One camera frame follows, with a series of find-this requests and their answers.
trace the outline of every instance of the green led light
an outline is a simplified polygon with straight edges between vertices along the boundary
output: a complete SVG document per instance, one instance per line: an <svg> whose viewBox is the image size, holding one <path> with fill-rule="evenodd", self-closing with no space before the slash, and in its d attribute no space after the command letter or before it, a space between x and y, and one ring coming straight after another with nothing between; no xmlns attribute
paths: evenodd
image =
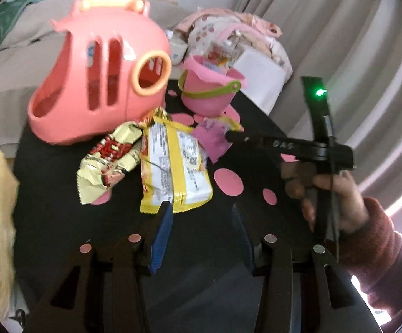
<svg viewBox="0 0 402 333"><path fill-rule="evenodd" d="M322 96L322 95L324 95L326 92L327 92L327 90L319 89L319 90L316 91L315 94L316 94L316 96Z"/></svg>

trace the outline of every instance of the screw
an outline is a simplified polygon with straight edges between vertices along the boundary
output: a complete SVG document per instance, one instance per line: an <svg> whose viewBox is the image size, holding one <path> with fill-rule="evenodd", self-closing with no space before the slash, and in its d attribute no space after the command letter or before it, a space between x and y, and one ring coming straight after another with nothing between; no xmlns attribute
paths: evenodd
<svg viewBox="0 0 402 333"><path fill-rule="evenodd" d="M83 244L80 246L79 251L81 253L88 253L89 251L91 251L91 245L90 244Z"/></svg>
<svg viewBox="0 0 402 333"><path fill-rule="evenodd" d="M128 241L130 243L137 243L142 239L142 237L139 234L132 234L128 237Z"/></svg>
<svg viewBox="0 0 402 333"><path fill-rule="evenodd" d="M323 254L326 251L326 249L323 246L320 246L320 244L315 245L313 250L318 254Z"/></svg>
<svg viewBox="0 0 402 333"><path fill-rule="evenodd" d="M273 235L273 234L267 234L267 235L264 237L264 240L265 240L267 243L275 243L275 242L276 242L276 236Z"/></svg>

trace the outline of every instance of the curtain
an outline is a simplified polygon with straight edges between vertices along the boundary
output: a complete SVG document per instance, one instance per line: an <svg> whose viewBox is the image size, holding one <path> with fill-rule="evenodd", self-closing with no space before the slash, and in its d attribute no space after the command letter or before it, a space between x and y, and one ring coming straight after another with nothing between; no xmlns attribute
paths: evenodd
<svg viewBox="0 0 402 333"><path fill-rule="evenodd" d="M270 117L312 138L300 77L327 84L336 136L355 150L354 177L402 233L402 0L238 0L284 33L294 75Z"/></svg>

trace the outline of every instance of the snack bag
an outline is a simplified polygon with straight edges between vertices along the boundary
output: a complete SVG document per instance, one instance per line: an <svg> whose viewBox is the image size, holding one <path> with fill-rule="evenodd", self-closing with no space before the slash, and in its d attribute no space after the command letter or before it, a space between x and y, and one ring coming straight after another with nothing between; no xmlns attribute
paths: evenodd
<svg viewBox="0 0 402 333"><path fill-rule="evenodd" d="M192 128L154 117L142 138L142 186L140 211L157 213L163 201L173 203L175 213L200 207L213 195L205 154L190 135Z"/></svg>
<svg viewBox="0 0 402 333"><path fill-rule="evenodd" d="M81 160L76 174L81 204L94 202L139 164L140 144L133 144L141 135L135 122L125 122Z"/></svg>
<svg viewBox="0 0 402 333"><path fill-rule="evenodd" d="M139 121L137 121L137 126L140 129L145 129L146 127L149 127L155 122L153 120L155 116L164 120L171 120L171 115L167 111L165 111L164 108L158 106L157 108L150 110Z"/></svg>

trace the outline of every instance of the pink bucket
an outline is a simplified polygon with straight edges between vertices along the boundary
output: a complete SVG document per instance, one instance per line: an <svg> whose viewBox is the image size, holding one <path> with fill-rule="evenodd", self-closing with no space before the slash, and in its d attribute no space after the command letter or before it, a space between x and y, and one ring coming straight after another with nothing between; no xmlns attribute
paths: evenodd
<svg viewBox="0 0 402 333"><path fill-rule="evenodd" d="M200 55L185 60L186 71L179 79L182 102L198 115L219 116L241 87L246 87L245 77L234 68L222 75L202 66L203 62Z"/></svg>

